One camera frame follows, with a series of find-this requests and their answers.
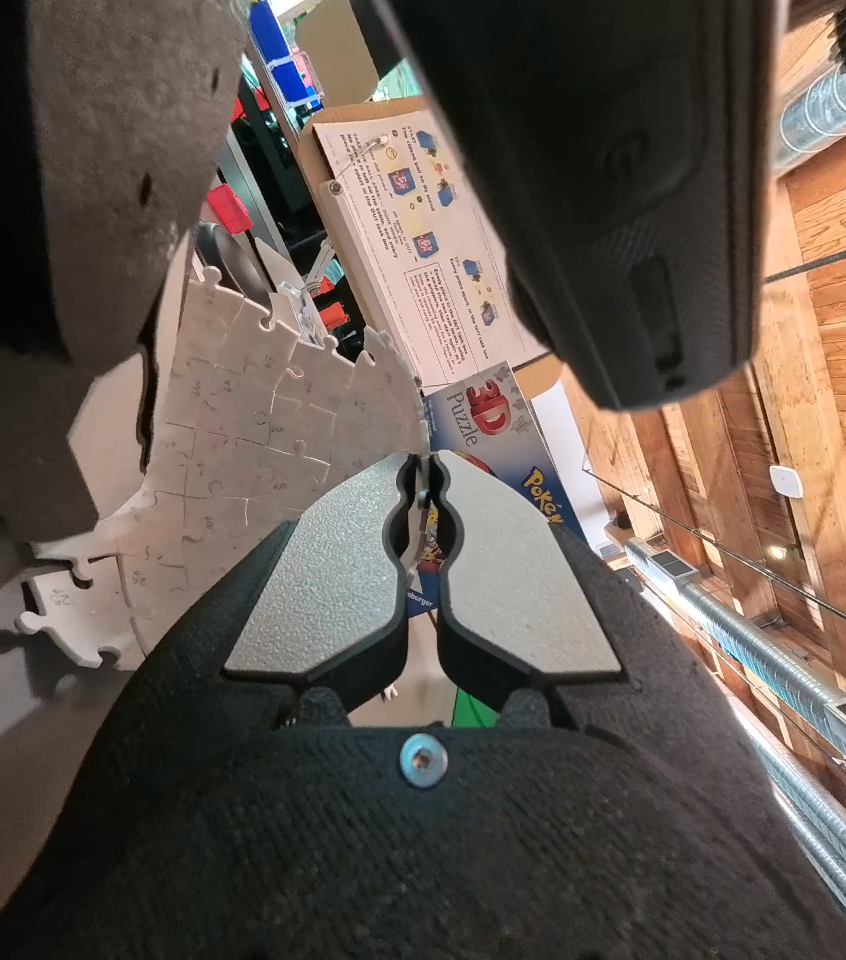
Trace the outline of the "brown cardboard panel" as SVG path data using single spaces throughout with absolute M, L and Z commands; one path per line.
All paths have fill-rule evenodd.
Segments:
M 321 1 L 296 24 L 296 43 L 314 69 L 325 107 L 371 99 L 380 76 L 348 1 Z

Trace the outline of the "black fabric-covered device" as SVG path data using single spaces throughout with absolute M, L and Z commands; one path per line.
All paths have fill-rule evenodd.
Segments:
M 514 306 L 598 407 L 753 355 L 786 4 L 353 2 L 407 59 L 505 251 Z

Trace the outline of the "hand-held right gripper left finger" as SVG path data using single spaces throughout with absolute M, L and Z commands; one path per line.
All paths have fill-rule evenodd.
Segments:
M 420 456 L 384 457 L 299 517 L 223 666 L 233 679 L 392 685 L 408 658 L 404 556 Z

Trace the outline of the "partly built puzzle ball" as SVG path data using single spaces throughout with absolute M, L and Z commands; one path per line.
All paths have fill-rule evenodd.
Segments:
M 351 362 L 305 341 L 203 267 L 189 279 L 141 489 L 87 534 L 37 554 L 69 567 L 23 583 L 16 621 L 73 663 L 134 670 L 282 522 L 396 452 L 430 443 L 416 379 L 387 333 Z

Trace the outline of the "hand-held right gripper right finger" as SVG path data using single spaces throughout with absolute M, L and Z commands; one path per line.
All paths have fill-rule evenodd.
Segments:
M 437 653 L 462 689 L 554 689 L 623 666 L 542 513 L 459 454 L 430 458 Z

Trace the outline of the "silver duct with vent grille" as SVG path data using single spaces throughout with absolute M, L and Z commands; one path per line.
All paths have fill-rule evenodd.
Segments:
M 717 649 L 755 675 L 784 706 L 846 760 L 846 696 L 813 674 L 805 662 L 702 587 L 700 571 L 669 550 L 638 538 L 624 552 L 633 568 L 695 620 Z M 790 759 L 765 726 L 732 707 L 769 776 L 777 802 L 811 865 L 846 911 L 846 810 L 826 798 L 810 774 Z

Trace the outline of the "blue puzzle box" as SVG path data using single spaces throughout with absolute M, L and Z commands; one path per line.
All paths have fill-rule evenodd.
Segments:
M 500 480 L 550 524 L 585 538 L 557 465 L 508 363 L 426 393 L 431 451 L 452 451 Z

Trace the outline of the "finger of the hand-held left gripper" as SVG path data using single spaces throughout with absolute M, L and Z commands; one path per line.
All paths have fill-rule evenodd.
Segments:
M 139 346 L 95 378 L 69 427 L 69 447 L 101 520 L 144 483 L 143 408 L 150 354 Z
M 194 232 L 184 231 L 169 254 L 154 313 L 141 334 L 147 354 L 174 354 L 194 253 Z

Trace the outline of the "black round ball stand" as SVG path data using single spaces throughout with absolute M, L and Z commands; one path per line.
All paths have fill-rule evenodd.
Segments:
M 244 251 L 226 228 L 218 223 L 199 221 L 194 237 L 201 264 L 219 271 L 219 285 L 242 294 L 258 306 L 271 308 L 272 288 L 256 260 Z

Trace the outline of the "wooden board with instruction sheet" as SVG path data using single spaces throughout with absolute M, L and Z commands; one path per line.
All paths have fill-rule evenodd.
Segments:
M 327 107 L 296 159 L 362 317 L 425 395 L 501 363 L 530 399 L 560 380 L 514 312 L 503 245 L 425 98 Z

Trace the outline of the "green plastic bin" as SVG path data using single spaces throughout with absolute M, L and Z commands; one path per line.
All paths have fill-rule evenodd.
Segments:
M 452 728 L 492 729 L 496 727 L 499 714 L 461 687 L 455 691 L 452 711 Z

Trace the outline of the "blue storage bins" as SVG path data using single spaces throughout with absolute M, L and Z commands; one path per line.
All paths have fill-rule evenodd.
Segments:
M 323 90 L 308 54 L 287 39 L 269 2 L 255 2 L 249 12 L 249 30 L 266 72 L 291 109 L 318 113 Z

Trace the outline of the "thin metal ceiling rod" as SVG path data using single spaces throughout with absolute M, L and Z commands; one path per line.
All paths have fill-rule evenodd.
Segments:
M 765 277 L 764 285 L 782 282 L 795 277 L 803 276 L 816 270 L 824 269 L 846 261 L 846 248 L 837 252 L 813 259 L 809 262 L 780 270 Z

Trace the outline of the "silver ribbed ventilation duct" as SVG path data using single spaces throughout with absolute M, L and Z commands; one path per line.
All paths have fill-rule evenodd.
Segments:
M 846 137 L 846 66 L 813 80 L 782 107 L 772 174 L 783 176 Z

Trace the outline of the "dark adjacent table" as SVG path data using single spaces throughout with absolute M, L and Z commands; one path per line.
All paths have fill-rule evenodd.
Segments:
M 232 121 L 217 163 L 217 174 L 231 186 L 250 218 L 248 233 L 266 242 L 287 259 L 293 259 L 295 216 L 285 186 L 271 154 L 254 126 L 243 114 Z

